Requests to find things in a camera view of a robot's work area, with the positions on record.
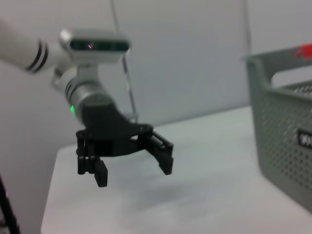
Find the label on basket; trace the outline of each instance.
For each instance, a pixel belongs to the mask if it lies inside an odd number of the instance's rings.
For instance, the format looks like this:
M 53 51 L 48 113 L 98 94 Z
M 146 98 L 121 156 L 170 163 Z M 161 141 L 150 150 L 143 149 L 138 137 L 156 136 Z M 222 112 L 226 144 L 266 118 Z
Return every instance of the label on basket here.
M 299 145 L 312 149 L 312 133 L 298 129 Z

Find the white table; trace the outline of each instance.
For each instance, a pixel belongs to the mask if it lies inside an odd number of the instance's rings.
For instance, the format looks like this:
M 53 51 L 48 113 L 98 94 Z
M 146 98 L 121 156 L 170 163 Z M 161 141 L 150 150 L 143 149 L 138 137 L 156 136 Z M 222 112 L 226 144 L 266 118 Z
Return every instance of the white table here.
M 165 176 L 146 151 L 105 158 L 108 187 L 58 153 L 42 234 L 311 234 L 312 215 L 265 179 L 249 107 L 156 129 L 175 144 Z

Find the gray plastic basket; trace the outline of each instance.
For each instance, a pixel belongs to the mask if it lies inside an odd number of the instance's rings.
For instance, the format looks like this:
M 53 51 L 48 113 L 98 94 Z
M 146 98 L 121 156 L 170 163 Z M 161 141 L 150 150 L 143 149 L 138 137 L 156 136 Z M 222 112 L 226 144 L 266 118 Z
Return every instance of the gray plastic basket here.
M 277 72 L 312 65 L 298 50 L 251 56 L 247 67 L 261 171 L 312 212 L 312 81 L 271 85 Z

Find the red object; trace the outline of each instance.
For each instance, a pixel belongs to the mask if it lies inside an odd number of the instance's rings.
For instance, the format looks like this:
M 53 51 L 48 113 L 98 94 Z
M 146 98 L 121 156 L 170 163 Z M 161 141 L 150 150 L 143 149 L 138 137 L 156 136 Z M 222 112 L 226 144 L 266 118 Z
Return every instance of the red object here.
M 305 59 L 312 59 L 312 44 L 300 46 L 300 48 L 296 52 L 296 56 L 303 56 Z

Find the black pole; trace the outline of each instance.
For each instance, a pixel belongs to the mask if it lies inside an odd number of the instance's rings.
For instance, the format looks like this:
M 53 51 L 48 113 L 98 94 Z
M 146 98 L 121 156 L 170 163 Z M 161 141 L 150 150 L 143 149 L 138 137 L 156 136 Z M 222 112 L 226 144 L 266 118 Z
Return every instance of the black pole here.
M 10 234 L 20 234 L 20 227 L 13 214 L 9 198 L 0 176 L 0 207 L 5 219 L 5 225 L 8 227 Z

